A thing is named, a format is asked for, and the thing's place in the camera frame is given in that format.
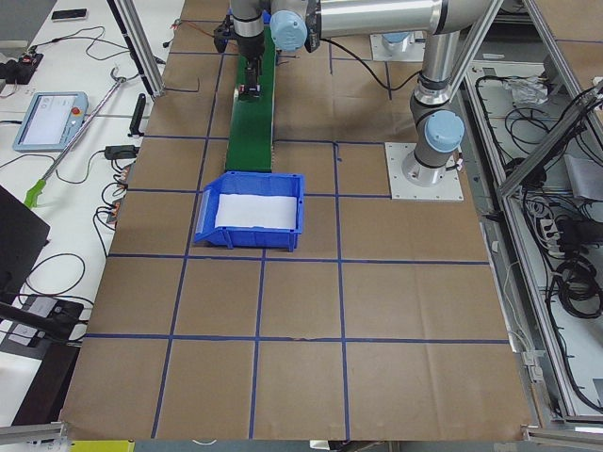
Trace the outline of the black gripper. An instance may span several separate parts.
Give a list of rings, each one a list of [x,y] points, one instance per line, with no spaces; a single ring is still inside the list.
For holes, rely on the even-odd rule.
[[[265,52],[265,35],[258,34],[253,37],[237,35],[236,40],[239,53],[246,59],[243,85],[259,85],[262,57]]]

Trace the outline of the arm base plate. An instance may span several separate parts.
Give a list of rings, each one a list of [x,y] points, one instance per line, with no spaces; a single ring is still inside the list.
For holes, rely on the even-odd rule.
[[[462,202],[459,171],[452,156],[440,169],[420,165],[414,143],[385,142],[391,199],[411,202]]]
[[[424,57],[425,43],[426,37],[422,31],[370,35],[374,61],[419,63]]]

